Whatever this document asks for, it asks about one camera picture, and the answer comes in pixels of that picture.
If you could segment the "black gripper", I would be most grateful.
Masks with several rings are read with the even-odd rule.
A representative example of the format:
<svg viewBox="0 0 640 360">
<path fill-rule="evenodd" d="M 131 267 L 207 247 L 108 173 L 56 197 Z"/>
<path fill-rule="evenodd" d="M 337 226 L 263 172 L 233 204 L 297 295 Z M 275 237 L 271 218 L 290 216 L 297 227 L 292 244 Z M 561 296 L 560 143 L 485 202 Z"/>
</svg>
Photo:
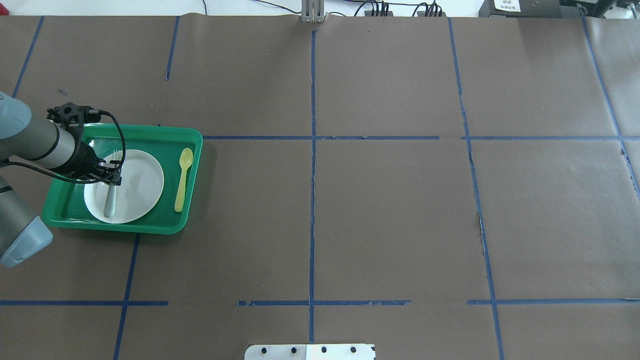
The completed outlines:
<svg viewBox="0 0 640 360">
<path fill-rule="evenodd" d="M 102 162 L 94 149 L 80 140 L 74 140 L 70 159 L 65 163 L 65 177 L 76 183 L 103 182 L 109 186 L 122 184 L 122 159 Z"/>
</svg>

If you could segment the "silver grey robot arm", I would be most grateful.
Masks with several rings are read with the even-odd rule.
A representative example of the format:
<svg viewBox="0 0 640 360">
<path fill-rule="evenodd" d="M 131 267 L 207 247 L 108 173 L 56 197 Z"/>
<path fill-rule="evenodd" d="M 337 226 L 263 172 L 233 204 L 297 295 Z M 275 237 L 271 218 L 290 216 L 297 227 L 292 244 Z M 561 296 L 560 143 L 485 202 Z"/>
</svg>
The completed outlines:
<svg viewBox="0 0 640 360">
<path fill-rule="evenodd" d="M 23 167 L 76 185 L 105 183 L 118 187 L 127 148 L 117 119 L 112 117 L 121 151 L 114 160 L 98 157 L 83 141 L 87 124 L 110 116 L 110 112 L 68 102 L 49 108 L 46 117 L 38 117 L 23 101 L 2 93 L 1 167 Z M 53 233 L 7 180 L 3 178 L 0 187 L 1 264 L 13 268 L 46 248 L 53 241 Z"/>
</svg>

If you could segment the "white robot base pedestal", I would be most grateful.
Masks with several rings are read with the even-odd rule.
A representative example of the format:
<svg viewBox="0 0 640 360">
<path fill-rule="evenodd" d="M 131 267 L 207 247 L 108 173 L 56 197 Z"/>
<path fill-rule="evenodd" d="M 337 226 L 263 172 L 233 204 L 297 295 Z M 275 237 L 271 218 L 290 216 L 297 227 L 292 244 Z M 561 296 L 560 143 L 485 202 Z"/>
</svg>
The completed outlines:
<svg viewBox="0 0 640 360">
<path fill-rule="evenodd" d="M 375 360 L 374 344 L 254 344 L 245 353 L 245 360 Z"/>
</svg>

